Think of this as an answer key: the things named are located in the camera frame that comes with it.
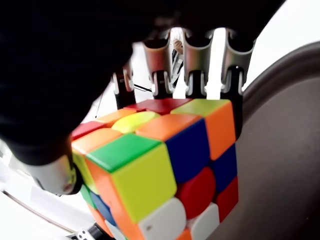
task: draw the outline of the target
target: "black cable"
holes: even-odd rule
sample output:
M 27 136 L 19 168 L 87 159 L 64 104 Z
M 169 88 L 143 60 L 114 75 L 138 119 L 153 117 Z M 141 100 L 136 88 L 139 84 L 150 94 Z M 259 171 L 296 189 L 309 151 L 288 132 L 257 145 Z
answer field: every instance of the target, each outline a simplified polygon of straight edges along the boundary
M 142 90 L 139 89 L 139 90 L 142 91 L 142 92 L 147 92 L 147 91 L 148 91 L 148 92 L 152 92 L 150 88 L 148 89 L 148 88 L 145 88 L 145 87 L 140 86 L 140 85 L 138 85 L 138 84 L 134 84 L 134 86 L 137 87 L 137 88 L 140 88 L 140 89 L 145 90 L 145 91 L 142 91 Z

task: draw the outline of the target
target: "rubik's cube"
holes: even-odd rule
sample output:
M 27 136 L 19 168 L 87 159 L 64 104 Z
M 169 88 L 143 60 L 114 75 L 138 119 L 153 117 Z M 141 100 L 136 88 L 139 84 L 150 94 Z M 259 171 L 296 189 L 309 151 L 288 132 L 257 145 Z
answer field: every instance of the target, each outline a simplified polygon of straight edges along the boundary
M 82 196 L 116 240 L 206 240 L 238 202 L 229 100 L 146 100 L 72 138 Z

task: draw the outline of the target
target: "white surface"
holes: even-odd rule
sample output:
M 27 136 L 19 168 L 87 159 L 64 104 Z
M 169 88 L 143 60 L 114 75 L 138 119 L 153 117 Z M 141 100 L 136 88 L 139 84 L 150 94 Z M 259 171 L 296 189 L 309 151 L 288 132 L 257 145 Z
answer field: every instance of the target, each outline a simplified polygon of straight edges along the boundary
M 34 215 L 0 192 L 0 239 L 44 240 L 70 233 Z
M 203 213 L 187 222 L 187 227 L 191 231 L 192 239 L 206 240 L 219 224 L 218 205 L 210 203 Z
M 110 232 L 112 233 L 113 238 L 115 240 L 126 240 L 126 237 L 122 234 L 122 232 L 116 226 L 113 226 L 107 220 L 104 220 L 104 222 L 105 222 L 106 226 L 108 227 L 108 229 L 110 230 Z
M 74 232 L 94 223 L 94 218 L 80 193 L 58 197 L 43 191 L 35 185 L 30 176 L 12 170 L 1 159 L 0 170 L 5 173 L 0 176 L 4 182 L 4 190 L 42 216 Z
M 187 224 L 182 202 L 173 197 L 139 222 L 145 240 L 174 240 Z

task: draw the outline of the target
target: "gray curved surface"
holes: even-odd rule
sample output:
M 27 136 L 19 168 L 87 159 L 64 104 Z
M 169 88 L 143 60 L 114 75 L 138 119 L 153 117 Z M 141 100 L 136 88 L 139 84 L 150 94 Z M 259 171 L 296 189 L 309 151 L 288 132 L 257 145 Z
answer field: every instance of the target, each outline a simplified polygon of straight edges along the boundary
M 320 239 L 320 42 L 244 92 L 239 203 L 209 240 Z

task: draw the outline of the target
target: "robotic hand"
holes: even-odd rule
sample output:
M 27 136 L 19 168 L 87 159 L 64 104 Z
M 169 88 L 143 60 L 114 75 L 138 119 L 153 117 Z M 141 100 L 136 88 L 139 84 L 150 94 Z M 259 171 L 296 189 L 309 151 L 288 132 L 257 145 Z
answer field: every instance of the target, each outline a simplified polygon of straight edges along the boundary
M 135 102 L 129 68 L 119 71 L 130 59 L 133 42 L 144 41 L 154 98 L 171 98 L 168 30 L 176 26 L 184 29 L 188 98 L 206 98 L 214 29 L 227 28 L 221 98 L 233 103 L 238 138 L 241 88 L 254 43 L 283 2 L 174 0 L 154 2 L 152 10 L 147 8 L 151 2 L 143 0 L 4 2 L 0 138 L 41 188 L 58 195 L 77 193 L 83 180 L 72 159 L 71 131 L 111 76 L 118 108 Z M 125 81 L 118 82 L 121 76 Z

